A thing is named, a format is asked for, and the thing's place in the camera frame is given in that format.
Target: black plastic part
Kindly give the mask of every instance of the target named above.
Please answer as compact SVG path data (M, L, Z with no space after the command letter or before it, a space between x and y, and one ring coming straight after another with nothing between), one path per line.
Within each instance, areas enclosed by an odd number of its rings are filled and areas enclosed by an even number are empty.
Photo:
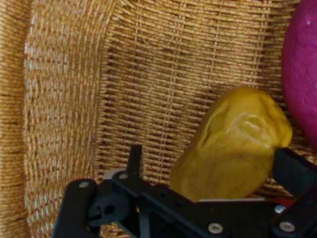
M132 238L317 238L317 167L287 148L276 150L273 177L300 198L277 216L269 202L192 203L140 179L141 166L142 147L133 146L127 170L112 180L98 187L91 179L71 182L52 237L96 238L101 225L116 221ZM83 181L89 185L80 187ZM295 231L283 232L282 221ZM210 223L221 224L223 232L212 234Z
M130 213L130 200L113 192L97 197L88 212L89 227L100 227L103 224L122 221Z
M133 145L130 149L127 173L140 177L142 175L142 145Z
M286 233L279 228L281 222L291 222L295 231ZM317 226L317 186L299 198L291 207L272 221L272 232L279 238L307 238Z
M270 221L276 216L276 203L266 201L206 202L222 220L228 222L233 238L268 238Z
M87 182L87 187L79 184ZM69 183L60 206L52 238L97 238L93 234L98 230L88 231L88 204L96 195L97 185L92 179L80 179Z
M141 238L158 238L159 234L168 233L178 233L179 237L230 237L231 231L227 222L218 218L208 206L192 203L166 186L150 186L132 175L127 179L120 179L119 173L114 175L113 183L136 201L140 209ZM221 234L213 235L208 231L208 225L213 222L218 222L224 227Z
M294 197L317 185L317 166L288 148L276 149L273 178Z

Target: pink ball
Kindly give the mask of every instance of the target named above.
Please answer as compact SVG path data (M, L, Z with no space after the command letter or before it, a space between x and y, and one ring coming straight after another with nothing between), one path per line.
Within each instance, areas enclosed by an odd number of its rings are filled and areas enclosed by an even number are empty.
M317 149L317 0L302 0L285 35L282 88L286 106Z

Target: woven basket wall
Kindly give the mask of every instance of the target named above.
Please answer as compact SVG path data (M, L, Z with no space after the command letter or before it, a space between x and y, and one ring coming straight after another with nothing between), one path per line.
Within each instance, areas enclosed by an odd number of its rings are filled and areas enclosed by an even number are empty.
M232 86L266 91L289 117L280 58L298 2L0 0L0 237L49 237L65 185L124 167L135 143L144 179L169 184ZM316 162L295 126L291 148ZM269 179L254 196L289 194Z

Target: yellow plastic object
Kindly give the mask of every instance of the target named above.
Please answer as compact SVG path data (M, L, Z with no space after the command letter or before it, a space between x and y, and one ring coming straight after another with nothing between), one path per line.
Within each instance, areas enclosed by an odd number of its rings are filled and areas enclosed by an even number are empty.
M265 92L236 87L206 112L172 168L172 188L198 201L243 198L270 176L274 149L286 147L292 127Z

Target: screw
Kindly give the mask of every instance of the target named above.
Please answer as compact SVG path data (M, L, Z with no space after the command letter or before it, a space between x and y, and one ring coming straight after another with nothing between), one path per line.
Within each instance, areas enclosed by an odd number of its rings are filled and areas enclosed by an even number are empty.
M120 174L119 175L119 179L126 179L126 178L128 178L127 174Z
M281 223L279 224L279 227L280 227L280 229L281 229L282 231L284 231L284 232L290 233L290 232L295 231L295 226L294 226L294 224L293 224L293 223L290 223L290 222L281 222Z
M285 206L283 205L277 205L275 208L274 208L274 211L278 214L282 213L284 210L286 209Z
M208 230L213 234L220 234L223 232L223 227L219 223L210 223L208 226Z
M81 183L79 184L79 187L83 188L83 187L87 187L88 185L89 185L88 182L81 182Z

